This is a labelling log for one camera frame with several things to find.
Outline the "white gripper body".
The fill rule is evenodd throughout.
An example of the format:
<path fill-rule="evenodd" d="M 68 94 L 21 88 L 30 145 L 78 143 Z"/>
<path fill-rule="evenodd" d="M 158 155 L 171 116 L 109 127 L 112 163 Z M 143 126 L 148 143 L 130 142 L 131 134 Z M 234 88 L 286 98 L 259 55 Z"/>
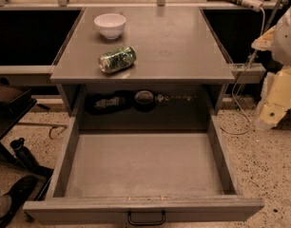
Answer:
<path fill-rule="evenodd" d="M 269 112 L 291 108 L 291 66 L 284 66 L 274 77 L 264 104 Z"/>

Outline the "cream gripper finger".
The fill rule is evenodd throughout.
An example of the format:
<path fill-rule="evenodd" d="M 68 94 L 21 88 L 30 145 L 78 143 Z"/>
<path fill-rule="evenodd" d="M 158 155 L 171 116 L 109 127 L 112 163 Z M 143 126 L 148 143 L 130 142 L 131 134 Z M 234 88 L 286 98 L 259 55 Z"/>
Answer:
<path fill-rule="evenodd" d="M 287 109 L 280 104 L 259 102 L 256 109 L 255 127 L 259 130 L 276 127 L 286 112 Z"/>
<path fill-rule="evenodd" d="M 259 51 L 271 51 L 275 28 L 276 27 L 270 28 L 259 38 L 255 39 L 254 42 L 251 44 L 251 47 Z"/>

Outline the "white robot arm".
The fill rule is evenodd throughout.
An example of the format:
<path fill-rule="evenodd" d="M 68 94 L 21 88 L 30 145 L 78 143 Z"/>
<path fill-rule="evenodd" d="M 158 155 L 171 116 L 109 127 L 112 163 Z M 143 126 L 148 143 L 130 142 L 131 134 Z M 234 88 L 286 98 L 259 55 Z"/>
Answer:
<path fill-rule="evenodd" d="M 251 47 L 269 50 L 272 59 L 282 64 L 280 71 L 268 73 L 264 79 L 262 99 L 254 122 L 258 129 L 268 130 L 275 127 L 291 109 L 291 7 Z"/>

